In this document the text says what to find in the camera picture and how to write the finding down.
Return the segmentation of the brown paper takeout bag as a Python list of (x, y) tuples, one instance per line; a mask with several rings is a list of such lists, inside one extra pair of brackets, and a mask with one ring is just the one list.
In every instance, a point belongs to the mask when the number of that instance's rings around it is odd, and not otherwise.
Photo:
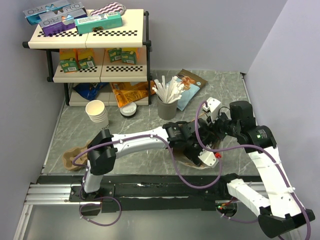
[[(198, 134), (200, 136), (200, 139), (204, 145), (206, 145), (207, 148), (210, 149), (220, 149), (222, 147), (222, 141), (218, 139), (218, 137), (213, 133), (213, 130), (211, 129), (212, 125), (209, 124), (205, 119), (199, 118), (198, 119)], [(191, 167), (197, 170), (203, 170), (203, 169), (208, 169), (208, 168), (202, 168), (201, 166), (196, 167), (190, 160), (188, 160), (183, 153), (180, 150), (174, 150), (173, 149), (173, 154), (175, 156), (175, 159), (187, 166)]]

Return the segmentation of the stack of white cup lids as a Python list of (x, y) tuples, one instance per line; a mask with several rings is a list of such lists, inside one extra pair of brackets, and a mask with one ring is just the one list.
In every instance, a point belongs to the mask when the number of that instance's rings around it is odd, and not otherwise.
[(125, 118), (132, 118), (137, 112), (137, 105), (135, 102), (130, 102), (127, 105), (119, 108), (120, 114)]

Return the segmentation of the stack of white paper cups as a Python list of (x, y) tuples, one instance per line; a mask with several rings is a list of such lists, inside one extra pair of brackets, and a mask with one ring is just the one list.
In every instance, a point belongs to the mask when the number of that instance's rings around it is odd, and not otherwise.
[(109, 127), (108, 112), (105, 104), (100, 100), (92, 100), (85, 106), (85, 112), (90, 120), (99, 126), (100, 129)]

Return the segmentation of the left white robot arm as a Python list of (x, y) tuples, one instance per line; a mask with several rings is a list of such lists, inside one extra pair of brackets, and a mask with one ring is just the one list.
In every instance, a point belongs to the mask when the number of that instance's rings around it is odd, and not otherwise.
[(88, 169), (81, 195), (87, 201), (95, 200), (103, 176), (113, 170), (115, 161), (137, 152), (171, 148), (181, 151), (197, 167), (215, 167), (218, 160), (208, 150), (214, 142), (213, 134), (206, 122), (201, 121), (199, 127), (199, 133), (204, 134), (205, 148), (196, 138), (194, 122), (169, 122), (152, 130), (129, 134), (111, 134), (108, 129), (100, 131), (87, 148)]

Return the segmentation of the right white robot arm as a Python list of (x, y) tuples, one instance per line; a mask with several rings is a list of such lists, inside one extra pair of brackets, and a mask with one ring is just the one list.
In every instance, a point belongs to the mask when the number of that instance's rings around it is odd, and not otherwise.
[(236, 138), (253, 161), (265, 187), (267, 197), (235, 178), (218, 187), (223, 199), (232, 196), (245, 204), (258, 219), (258, 224), (269, 238), (306, 225), (306, 239), (311, 238), (311, 221), (315, 214), (306, 209), (295, 194), (295, 188), (285, 173), (277, 142), (265, 125), (257, 125), (253, 107), (248, 101), (234, 101), (229, 105), (230, 115), (220, 112), (222, 104), (216, 99), (208, 101), (214, 132), (220, 139)]

